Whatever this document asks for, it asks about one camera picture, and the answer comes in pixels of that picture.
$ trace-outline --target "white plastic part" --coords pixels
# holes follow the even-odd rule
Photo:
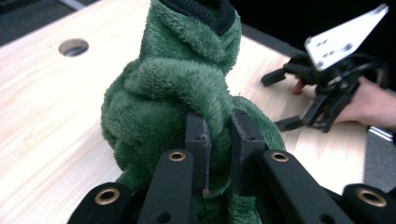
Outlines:
[[[319,35],[308,37],[304,45],[315,68],[323,71],[353,53],[388,10],[389,7],[386,4],[381,4],[376,9],[351,21],[344,22]]]

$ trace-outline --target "table hole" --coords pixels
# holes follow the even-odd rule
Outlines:
[[[69,39],[64,41],[58,50],[63,56],[75,57],[87,51],[89,46],[83,39]]]

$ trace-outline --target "round hole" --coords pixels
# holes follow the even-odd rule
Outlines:
[[[96,194],[95,202],[100,205],[114,203],[120,197],[120,191],[115,188],[102,189]]]
[[[156,216],[155,220],[158,223],[166,223],[169,222],[171,220],[171,215],[167,212],[162,212],[160,214],[158,214],[158,216]]]
[[[173,152],[169,155],[169,160],[171,161],[183,161],[186,158],[186,155],[181,152]]]
[[[376,206],[376,207],[387,206],[387,201],[381,195],[375,193],[374,191],[368,189],[357,189],[357,194],[362,201],[372,206]]]
[[[88,47],[88,42],[83,39],[69,39],[64,41],[58,50],[63,56],[75,57],[87,51]]]
[[[283,153],[275,152],[271,155],[272,159],[276,161],[288,161],[289,157]]]
[[[334,218],[332,218],[331,216],[327,215],[327,214],[322,214],[319,217],[319,220],[321,223],[325,223],[325,224],[334,224]]]

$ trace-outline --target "person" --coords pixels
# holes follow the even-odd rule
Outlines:
[[[305,51],[304,42],[339,24],[352,20],[381,4],[389,12],[367,36],[356,52],[380,59],[388,68],[384,89],[365,77],[349,105],[335,122],[357,121],[396,132],[396,1],[393,0],[230,0],[241,22]],[[299,80],[293,93],[304,87]]]

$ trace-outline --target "green fleece garment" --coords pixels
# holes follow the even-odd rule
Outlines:
[[[229,26],[219,23],[216,29],[202,18],[175,11],[180,1],[172,3],[176,7],[163,2],[172,0],[151,1],[139,57],[105,93],[101,127],[122,170],[117,182],[134,188],[149,181],[160,156],[185,134],[187,113],[194,110],[206,120],[212,145],[210,194],[194,199],[194,222],[260,223],[255,198],[239,197],[231,188],[232,110],[251,116],[269,148],[285,146],[275,124],[257,106],[228,91],[225,76],[236,62],[241,40],[239,16],[233,9]],[[209,19],[219,18],[221,7],[198,4]]]

